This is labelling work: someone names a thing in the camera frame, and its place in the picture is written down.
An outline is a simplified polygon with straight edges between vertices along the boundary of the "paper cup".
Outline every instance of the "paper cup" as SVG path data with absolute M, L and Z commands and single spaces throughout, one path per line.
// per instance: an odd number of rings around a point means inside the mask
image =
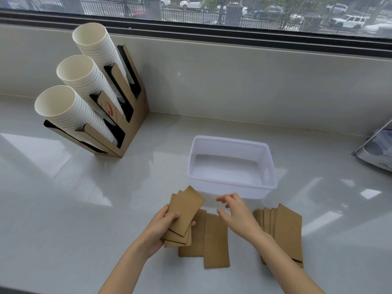
M 104 74 L 106 74 L 104 66 L 116 63 L 120 68 L 122 75 L 127 80 L 124 64 L 118 55 L 116 46 L 110 38 L 108 31 L 103 25 L 98 23 L 82 24 L 73 31 L 72 38 L 80 51 L 83 54 L 90 56 Z M 106 77 L 106 79 L 110 86 L 114 87 L 113 89 L 119 101 L 124 102 L 124 99 L 113 84 L 111 78 Z
M 101 149 L 75 131 L 83 128 L 88 123 L 111 143 L 117 145 L 116 138 L 105 125 L 104 120 L 92 110 L 74 89 L 68 86 L 58 85 L 43 91 L 36 99 L 34 107 L 38 114 L 44 116 L 52 124 L 79 141 Z
M 107 114 L 91 99 L 90 94 L 103 90 L 119 112 L 124 115 L 115 92 L 92 58 L 84 55 L 66 58 L 57 66 L 56 73 L 67 86 L 75 89 L 90 107 L 109 123 L 114 125 Z

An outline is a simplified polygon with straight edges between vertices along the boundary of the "white countertop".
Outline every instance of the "white countertop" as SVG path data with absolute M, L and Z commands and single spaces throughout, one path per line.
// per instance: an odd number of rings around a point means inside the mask
M 303 216 L 306 272 L 327 293 L 392 288 L 391 174 L 351 156 L 364 137 L 150 113 L 122 159 L 94 156 L 42 125 L 34 99 L 0 99 L 0 285 L 96 293 L 172 193 L 188 186 L 195 135 L 269 145 L 279 185 L 262 202 Z M 207 200 L 214 212 L 218 206 Z M 229 268 L 163 248 L 135 293 L 282 293 L 229 231 Z

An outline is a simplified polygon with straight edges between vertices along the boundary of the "hand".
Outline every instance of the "hand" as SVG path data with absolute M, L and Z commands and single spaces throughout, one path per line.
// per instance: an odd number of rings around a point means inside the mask
M 257 234 L 257 232 L 262 232 L 256 219 L 252 216 L 245 202 L 242 201 L 237 193 L 222 195 L 215 200 L 226 203 L 226 208 L 230 207 L 231 216 L 222 209 L 218 209 L 217 211 L 219 216 L 235 234 L 251 242 L 252 236 Z
M 148 223 L 147 227 L 140 234 L 137 240 L 142 244 L 146 257 L 154 255 L 164 245 L 164 241 L 160 238 L 168 230 L 170 224 L 179 217 L 178 212 L 166 214 L 169 210 L 169 204 L 166 204 Z

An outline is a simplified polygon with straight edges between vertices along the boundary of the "window frame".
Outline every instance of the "window frame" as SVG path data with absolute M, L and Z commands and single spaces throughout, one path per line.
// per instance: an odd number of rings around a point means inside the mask
M 73 30 L 97 22 L 110 34 L 392 59 L 392 40 L 211 24 L 0 9 L 0 23 Z

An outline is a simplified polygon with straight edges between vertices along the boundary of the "cardboard cup holder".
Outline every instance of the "cardboard cup holder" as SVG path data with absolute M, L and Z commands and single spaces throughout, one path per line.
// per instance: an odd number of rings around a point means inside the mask
M 135 68 L 126 45 L 118 45 L 118 49 L 134 83 L 130 84 L 128 80 L 124 78 L 120 68 L 115 63 L 105 66 L 104 69 L 125 100 L 125 103 L 121 103 L 121 108 L 123 109 L 125 115 L 123 116 L 118 111 L 114 103 L 110 100 L 104 91 L 90 95 L 91 99 L 93 99 L 93 101 L 97 103 L 97 105 L 116 124 L 111 125 L 106 120 L 104 120 L 107 127 L 117 139 L 118 145 L 116 146 L 112 144 L 107 138 L 105 138 L 89 124 L 85 124 L 83 128 L 80 128 L 76 131 L 92 144 L 96 144 L 97 147 L 101 148 L 102 150 L 88 143 L 77 140 L 76 138 L 65 133 L 60 128 L 53 125 L 48 120 L 45 120 L 43 125 L 95 155 L 122 158 L 133 138 L 135 137 L 137 131 L 139 130 L 141 124 L 144 122 L 146 116 L 150 112 L 150 109 L 148 106 L 148 100 L 143 82 L 141 81 L 141 78 Z

